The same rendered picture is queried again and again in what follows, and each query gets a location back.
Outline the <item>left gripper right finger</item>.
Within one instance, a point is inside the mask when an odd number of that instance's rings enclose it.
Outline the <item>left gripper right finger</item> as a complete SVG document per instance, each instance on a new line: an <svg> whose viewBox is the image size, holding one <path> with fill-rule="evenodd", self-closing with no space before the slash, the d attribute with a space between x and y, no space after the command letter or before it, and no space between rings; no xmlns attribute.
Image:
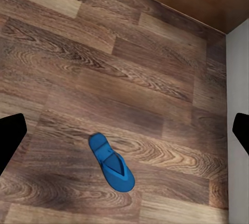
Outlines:
<svg viewBox="0 0 249 224"><path fill-rule="evenodd" d="M232 130L249 155L249 115L237 113Z"/></svg>

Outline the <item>sandal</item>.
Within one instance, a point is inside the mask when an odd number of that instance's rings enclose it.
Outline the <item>sandal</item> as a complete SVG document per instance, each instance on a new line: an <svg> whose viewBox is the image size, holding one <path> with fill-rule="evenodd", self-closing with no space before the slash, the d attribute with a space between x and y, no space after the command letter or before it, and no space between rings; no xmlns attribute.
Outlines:
<svg viewBox="0 0 249 224"><path fill-rule="evenodd" d="M126 166L123 157L112 150L105 135L102 133L93 135L89 140L89 145L109 185L121 192L132 190L135 179Z"/></svg>

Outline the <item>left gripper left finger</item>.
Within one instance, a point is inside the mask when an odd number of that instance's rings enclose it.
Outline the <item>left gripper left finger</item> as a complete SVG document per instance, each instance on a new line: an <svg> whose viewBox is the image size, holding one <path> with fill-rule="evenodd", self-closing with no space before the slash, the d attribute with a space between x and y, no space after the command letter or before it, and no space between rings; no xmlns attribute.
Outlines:
<svg viewBox="0 0 249 224"><path fill-rule="evenodd" d="M27 133L23 113L0 119L0 175Z"/></svg>

